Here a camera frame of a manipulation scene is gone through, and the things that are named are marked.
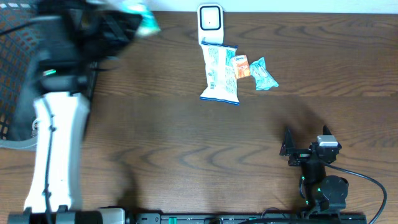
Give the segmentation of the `white blue snack bag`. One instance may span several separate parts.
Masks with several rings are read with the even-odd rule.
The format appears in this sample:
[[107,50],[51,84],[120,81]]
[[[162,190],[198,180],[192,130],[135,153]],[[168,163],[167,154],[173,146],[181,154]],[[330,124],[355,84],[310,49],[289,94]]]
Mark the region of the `white blue snack bag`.
[[200,46],[203,51],[207,81],[207,87],[200,95],[200,99],[239,105],[237,80],[231,61],[236,56],[238,46],[205,41],[202,41]]

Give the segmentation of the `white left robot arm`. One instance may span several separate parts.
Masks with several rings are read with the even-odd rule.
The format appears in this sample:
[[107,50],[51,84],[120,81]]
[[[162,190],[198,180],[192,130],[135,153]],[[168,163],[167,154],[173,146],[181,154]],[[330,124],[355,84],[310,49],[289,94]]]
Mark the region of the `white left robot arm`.
[[9,223],[132,223],[127,210],[83,211],[80,150],[90,113],[92,74],[136,37],[143,17],[133,1],[39,1],[42,33],[31,84],[38,121],[35,167],[21,213]]

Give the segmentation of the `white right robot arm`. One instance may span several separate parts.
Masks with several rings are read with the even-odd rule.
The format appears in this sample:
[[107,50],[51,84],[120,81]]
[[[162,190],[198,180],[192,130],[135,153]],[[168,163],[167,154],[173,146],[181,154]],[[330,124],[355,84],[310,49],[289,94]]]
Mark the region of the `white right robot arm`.
[[289,166],[301,168],[299,191],[307,204],[307,208],[302,210],[304,218],[316,214],[336,214],[346,208],[348,181],[336,175],[327,175],[325,170],[327,165],[336,161],[341,148],[327,126],[323,127],[323,133],[317,136],[317,140],[305,149],[297,148],[292,133],[289,129],[285,130],[279,154],[289,158]]

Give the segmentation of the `orange tissue pack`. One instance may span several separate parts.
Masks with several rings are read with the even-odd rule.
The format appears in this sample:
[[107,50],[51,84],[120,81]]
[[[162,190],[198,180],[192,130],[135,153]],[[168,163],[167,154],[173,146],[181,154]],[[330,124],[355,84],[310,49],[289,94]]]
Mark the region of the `orange tissue pack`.
[[249,63],[246,55],[237,55],[231,59],[234,76],[236,79],[246,78],[251,75]]

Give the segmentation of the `small green white carton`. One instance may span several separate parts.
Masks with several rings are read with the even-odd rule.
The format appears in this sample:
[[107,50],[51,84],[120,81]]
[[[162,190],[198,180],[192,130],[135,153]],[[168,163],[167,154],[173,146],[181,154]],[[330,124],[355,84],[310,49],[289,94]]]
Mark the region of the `small green white carton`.
[[125,0],[123,1],[123,10],[142,16],[141,23],[137,29],[137,36],[140,38],[155,35],[161,31],[155,16],[147,7],[143,0]]

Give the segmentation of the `teal packet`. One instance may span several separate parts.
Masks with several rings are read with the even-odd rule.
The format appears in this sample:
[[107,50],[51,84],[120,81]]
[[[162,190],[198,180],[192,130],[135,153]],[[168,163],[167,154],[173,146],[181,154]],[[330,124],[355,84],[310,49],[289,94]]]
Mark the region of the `teal packet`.
[[278,87],[279,84],[272,77],[272,75],[266,69],[266,61],[264,57],[254,61],[249,66],[251,75],[254,77],[256,82],[256,90],[270,90],[273,87]]

